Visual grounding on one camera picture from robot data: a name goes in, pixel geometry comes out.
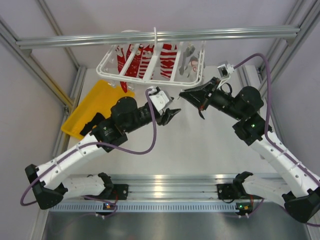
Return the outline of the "white plastic clip hanger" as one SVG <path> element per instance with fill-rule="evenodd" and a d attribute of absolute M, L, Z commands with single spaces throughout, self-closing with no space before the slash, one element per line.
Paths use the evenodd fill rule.
<path fill-rule="evenodd" d="M 149 44 L 154 44 L 154 52 L 148 68 L 141 79 L 138 77 L 125 76 L 128 67 L 140 46 L 140 44 L 147 46 Z M 174 62 L 172 75 L 170 79 L 166 79 L 160 74 L 160 54 L 164 44 L 177 45 L 177 55 Z M 195 47 L 194 53 L 187 58 L 186 66 L 192 56 L 198 58 L 198 70 L 196 76 L 187 77 L 184 72 L 180 75 L 179 69 L 183 60 L 183 53 L 186 50 L 188 44 L 193 44 Z M 125 64 L 122 71 L 118 72 L 117 54 L 116 47 L 118 45 L 123 46 L 123 52 L 125 55 Z M 204 80 L 204 69 L 205 69 L 205 41 L 179 41 L 179 42 L 160 42 L 160 43 L 122 43 L 113 44 L 110 46 L 109 50 L 106 52 L 100 63 L 97 65 L 95 71 L 97 75 L 109 81 L 112 85 L 120 84 L 120 81 L 126 82 L 128 85 L 155 85 L 164 87 L 177 87 L 177 88 L 191 88 L 199 85 Z"/>

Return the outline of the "black sock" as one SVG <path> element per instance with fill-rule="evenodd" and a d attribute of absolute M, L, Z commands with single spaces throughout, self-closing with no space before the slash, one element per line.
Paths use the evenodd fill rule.
<path fill-rule="evenodd" d="M 97 112 L 94 117 L 84 125 L 79 134 L 85 136 L 103 120 L 105 120 L 105 117 L 100 112 Z"/>
<path fill-rule="evenodd" d="M 198 114 L 199 114 L 199 116 L 204 120 L 205 119 L 205 117 L 204 117 L 204 115 L 203 115 L 203 111 L 205 110 L 205 108 L 204 108 L 204 106 L 203 105 L 201 105 L 199 108 L 198 108 Z"/>

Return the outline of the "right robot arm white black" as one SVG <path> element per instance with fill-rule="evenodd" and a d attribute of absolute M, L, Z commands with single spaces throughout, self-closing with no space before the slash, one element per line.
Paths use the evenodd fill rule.
<path fill-rule="evenodd" d="M 181 91 L 179 96 L 200 114 L 208 107 L 214 107 L 235 119 L 233 129 L 237 137 L 259 153 L 285 181 L 283 185 L 276 184 L 244 171 L 232 181 L 234 194 L 242 199 L 253 195 L 272 201 L 296 221 L 308 223 L 320 210 L 319 176 L 291 155 L 269 121 L 260 116 L 264 102 L 256 88 L 245 86 L 232 96 L 221 90 L 220 82 L 214 77 L 204 85 Z"/>

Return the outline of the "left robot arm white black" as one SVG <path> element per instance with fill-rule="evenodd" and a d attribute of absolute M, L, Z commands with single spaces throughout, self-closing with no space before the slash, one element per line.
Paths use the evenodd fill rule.
<path fill-rule="evenodd" d="M 31 164 L 25 168 L 30 185 L 22 194 L 20 204 L 27 193 L 32 191 L 35 203 L 42 210 L 50 209 L 63 200 L 75 197 L 93 197 L 106 200 L 113 194 L 114 185 L 104 172 L 87 177 L 70 175 L 83 165 L 112 150 L 132 155 L 150 153 L 157 140 L 157 126 L 167 125 L 180 112 L 179 108 L 170 109 L 174 98 L 165 91 L 146 93 L 147 102 L 138 107 L 133 97 L 122 97 L 110 109 L 110 117 L 102 120 L 72 148 L 58 157 L 41 165 Z M 134 151 L 121 147 L 128 140 L 128 134 L 148 124 L 152 124 L 151 145 L 144 151 Z"/>

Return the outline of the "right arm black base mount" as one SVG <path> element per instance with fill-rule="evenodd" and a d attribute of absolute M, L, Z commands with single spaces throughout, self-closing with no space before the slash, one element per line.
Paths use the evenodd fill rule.
<path fill-rule="evenodd" d="M 249 199 L 249 195 L 245 193 L 242 187 L 233 183 L 220 183 L 216 185 L 219 200 L 239 200 Z"/>

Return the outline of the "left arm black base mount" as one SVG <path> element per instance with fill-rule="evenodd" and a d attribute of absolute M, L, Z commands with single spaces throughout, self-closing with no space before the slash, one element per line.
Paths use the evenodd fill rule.
<path fill-rule="evenodd" d="M 99 195 L 88 195 L 89 198 L 98 200 L 126 200 L 129 193 L 128 184 L 114 184 L 112 190 L 104 190 Z"/>

